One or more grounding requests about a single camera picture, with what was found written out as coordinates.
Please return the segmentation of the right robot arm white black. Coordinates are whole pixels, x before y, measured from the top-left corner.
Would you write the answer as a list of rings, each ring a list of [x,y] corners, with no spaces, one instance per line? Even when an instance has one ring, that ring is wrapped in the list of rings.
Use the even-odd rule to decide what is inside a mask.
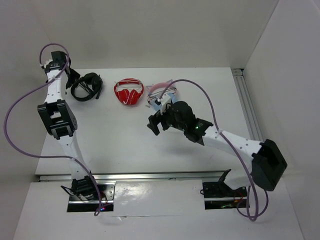
[[[192,108],[184,101],[168,104],[148,118],[147,127],[155,135],[174,128],[183,132],[191,142],[213,147],[239,158],[243,170],[228,170],[218,184],[223,196],[230,196],[236,189],[255,184],[272,192],[288,164],[277,144],[266,139],[264,142],[247,139],[222,129],[215,124],[197,118]]]

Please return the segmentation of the black headset with cable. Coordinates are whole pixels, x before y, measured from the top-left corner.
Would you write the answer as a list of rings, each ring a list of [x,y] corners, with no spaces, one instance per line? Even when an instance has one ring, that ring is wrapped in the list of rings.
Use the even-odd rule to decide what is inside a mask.
[[[100,75],[91,72],[77,79],[71,86],[70,93],[78,102],[87,102],[92,99],[98,100],[103,90],[103,80]],[[88,93],[85,97],[76,96],[76,89],[81,87]]]

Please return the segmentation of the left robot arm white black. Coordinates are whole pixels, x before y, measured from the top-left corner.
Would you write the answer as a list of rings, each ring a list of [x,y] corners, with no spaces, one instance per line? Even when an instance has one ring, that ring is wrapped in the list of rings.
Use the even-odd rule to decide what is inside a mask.
[[[99,187],[93,183],[76,136],[78,123],[65,100],[67,89],[80,75],[70,68],[71,61],[63,51],[53,51],[52,59],[42,67],[48,78],[46,99],[37,106],[38,114],[48,132],[61,145],[70,159],[71,188],[62,187],[69,195],[79,199],[94,200],[98,197]]]

